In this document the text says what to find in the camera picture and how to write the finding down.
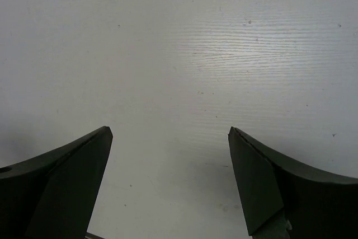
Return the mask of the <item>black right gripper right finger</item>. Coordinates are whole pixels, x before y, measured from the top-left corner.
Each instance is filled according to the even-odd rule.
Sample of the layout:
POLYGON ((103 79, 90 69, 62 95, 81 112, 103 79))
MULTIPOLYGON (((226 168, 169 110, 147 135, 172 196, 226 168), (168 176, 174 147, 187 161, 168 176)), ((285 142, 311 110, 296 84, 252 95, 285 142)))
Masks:
POLYGON ((297 161, 231 127, 229 148, 252 238, 356 238, 357 179, 297 161))

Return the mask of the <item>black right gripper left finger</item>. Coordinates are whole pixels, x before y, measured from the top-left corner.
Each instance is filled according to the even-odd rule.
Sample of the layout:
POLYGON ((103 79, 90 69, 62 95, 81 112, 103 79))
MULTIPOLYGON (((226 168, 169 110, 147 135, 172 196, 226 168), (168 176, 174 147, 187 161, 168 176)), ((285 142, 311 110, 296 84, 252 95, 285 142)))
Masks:
POLYGON ((1 168, 1 238, 96 238, 87 231, 113 135, 103 126, 1 168))

